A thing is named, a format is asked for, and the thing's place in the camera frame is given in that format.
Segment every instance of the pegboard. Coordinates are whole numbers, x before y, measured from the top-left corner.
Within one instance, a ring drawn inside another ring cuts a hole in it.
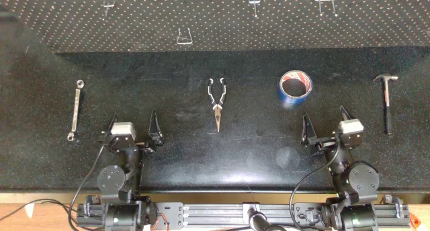
[[[430,0],[336,0],[337,17],[315,0],[260,0],[257,17],[249,0],[0,2],[53,52],[430,46]]]

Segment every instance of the pegboard hook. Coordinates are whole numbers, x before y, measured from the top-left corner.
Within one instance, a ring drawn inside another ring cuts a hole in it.
[[[193,44],[193,38],[191,36],[191,32],[189,31],[189,28],[188,28],[189,38],[181,37],[181,28],[179,28],[178,30],[179,30],[179,35],[177,36],[176,44]],[[188,40],[188,41],[187,42],[179,42],[179,39]]]
[[[258,17],[257,15],[257,6],[255,6],[257,3],[260,3],[261,0],[248,0],[248,2],[250,4],[254,5],[254,13],[255,13],[255,17]]]
[[[333,6],[333,13],[337,17],[336,7],[335,7],[335,0],[314,0],[314,1],[317,1],[318,4],[319,4],[320,16],[323,16],[323,11],[321,10],[321,1],[331,1],[331,5]]]
[[[103,20],[105,20],[105,19],[108,17],[108,11],[109,11],[109,8],[110,8],[110,7],[115,6],[115,1],[114,1],[114,3],[112,3],[112,4],[110,4],[109,2],[106,4],[106,2],[105,2],[105,1],[103,1],[103,5],[102,5],[102,6],[103,6],[103,7],[106,7],[105,17],[103,18]]]

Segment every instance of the blue tape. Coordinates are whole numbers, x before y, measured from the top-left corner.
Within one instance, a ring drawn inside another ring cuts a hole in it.
[[[305,94],[303,94],[299,97],[294,97],[294,96],[288,95],[284,91],[284,89],[282,88],[282,83],[284,81],[288,81],[289,79],[300,80],[304,84],[304,86],[306,87]],[[297,71],[297,70],[289,71],[286,74],[284,74],[282,76],[281,80],[279,81],[279,86],[278,86],[279,98],[284,103],[294,104],[294,105],[300,104],[304,100],[306,100],[306,98],[309,96],[311,91],[312,91],[312,80],[310,79],[310,77],[306,73],[304,73],[302,71]]]

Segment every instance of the hammer head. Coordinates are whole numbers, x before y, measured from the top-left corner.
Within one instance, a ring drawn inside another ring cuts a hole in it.
[[[383,74],[381,74],[381,75],[377,76],[377,77],[374,79],[374,81],[375,81],[376,79],[379,79],[379,78],[382,78],[382,80],[384,80],[384,81],[389,81],[389,80],[397,80],[397,79],[398,79],[398,76],[392,76],[392,75],[390,75],[390,74],[388,74],[388,73],[383,73]]]

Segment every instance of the black work surface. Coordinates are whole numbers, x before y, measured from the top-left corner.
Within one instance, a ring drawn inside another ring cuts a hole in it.
[[[325,164],[300,147],[302,114],[318,136],[341,121],[344,105],[365,127],[353,151],[380,171],[380,191],[430,191],[430,49],[360,48],[248,52],[53,54],[42,48],[2,49],[0,188],[2,191],[76,191],[90,170],[97,135],[117,112],[147,136],[156,110],[165,146],[144,157],[142,191],[292,191]],[[277,85],[289,70],[310,75],[304,104],[284,109]],[[394,137],[384,135],[380,73],[390,82]],[[227,86],[220,133],[206,81]],[[71,129],[76,81],[83,79],[77,141]],[[96,191],[105,152],[84,191]],[[302,191],[332,191],[329,172],[309,178]]]

